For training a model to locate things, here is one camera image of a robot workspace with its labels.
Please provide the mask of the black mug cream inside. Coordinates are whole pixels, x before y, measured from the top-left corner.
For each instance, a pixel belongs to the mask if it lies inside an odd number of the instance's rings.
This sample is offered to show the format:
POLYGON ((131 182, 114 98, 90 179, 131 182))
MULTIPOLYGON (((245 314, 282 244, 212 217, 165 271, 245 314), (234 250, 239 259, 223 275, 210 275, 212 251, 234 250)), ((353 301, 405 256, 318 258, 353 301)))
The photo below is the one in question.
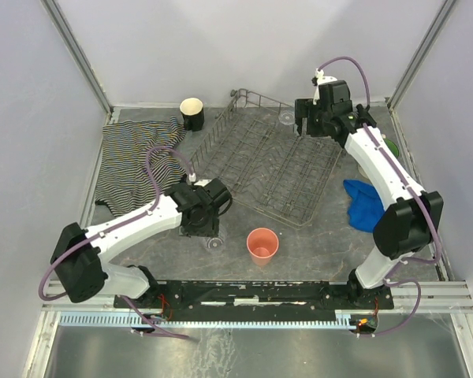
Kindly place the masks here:
POLYGON ((199 132, 204 125, 204 108, 199 98, 186 98, 179 106, 181 111, 184 129, 186 131, 199 132))

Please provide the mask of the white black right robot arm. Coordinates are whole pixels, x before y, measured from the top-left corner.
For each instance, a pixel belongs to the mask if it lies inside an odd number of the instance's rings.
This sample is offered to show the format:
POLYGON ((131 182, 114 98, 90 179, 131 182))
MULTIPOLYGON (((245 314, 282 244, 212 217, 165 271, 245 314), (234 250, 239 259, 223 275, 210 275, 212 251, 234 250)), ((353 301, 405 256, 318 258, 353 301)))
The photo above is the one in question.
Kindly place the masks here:
POLYGON ((359 303, 380 294, 397 268, 416 261, 415 253, 425 246, 441 249, 444 201, 410 177, 385 144, 370 108, 353 105, 345 81, 320 76, 312 82, 313 97, 295 101, 297 134, 337 142, 363 168, 384 209, 373 230, 374 248, 348 278, 348 300, 359 303))

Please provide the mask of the clear plastic cup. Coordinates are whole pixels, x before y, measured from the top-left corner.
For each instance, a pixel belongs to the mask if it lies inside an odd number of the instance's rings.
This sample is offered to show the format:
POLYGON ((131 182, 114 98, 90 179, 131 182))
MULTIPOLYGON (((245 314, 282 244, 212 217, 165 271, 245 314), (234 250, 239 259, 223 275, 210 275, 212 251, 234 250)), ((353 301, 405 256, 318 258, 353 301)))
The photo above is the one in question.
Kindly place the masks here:
POLYGON ((222 250, 225 247, 225 240, 221 236, 206 238, 204 246, 207 250, 222 250))
POLYGON ((296 124, 296 118, 293 111, 284 110, 278 114, 278 121, 286 126, 293 126, 296 124))

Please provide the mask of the salmon pink plastic cup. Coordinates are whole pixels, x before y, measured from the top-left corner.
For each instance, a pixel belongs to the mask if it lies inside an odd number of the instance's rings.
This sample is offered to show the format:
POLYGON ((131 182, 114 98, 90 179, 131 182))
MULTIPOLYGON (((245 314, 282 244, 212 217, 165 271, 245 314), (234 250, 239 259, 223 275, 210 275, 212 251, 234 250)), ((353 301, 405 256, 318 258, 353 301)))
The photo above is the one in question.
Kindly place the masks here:
POLYGON ((277 253, 279 239, 269 228, 257 228, 249 233, 246 244, 253 262, 265 266, 277 253))

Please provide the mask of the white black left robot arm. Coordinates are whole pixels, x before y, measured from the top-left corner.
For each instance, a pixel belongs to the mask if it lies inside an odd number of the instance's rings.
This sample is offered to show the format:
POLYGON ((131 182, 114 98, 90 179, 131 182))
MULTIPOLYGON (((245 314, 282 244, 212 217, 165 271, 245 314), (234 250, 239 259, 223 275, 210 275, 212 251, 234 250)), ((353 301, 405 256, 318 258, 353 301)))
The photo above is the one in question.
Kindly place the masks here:
POLYGON ((77 223, 65 226, 50 263, 72 303, 96 295, 153 301, 161 288, 149 270, 114 265, 112 260, 171 229, 188 237, 215 238, 220 217, 232 204, 233 196, 219 179, 176 183, 153 202, 106 223, 86 229, 77 223))

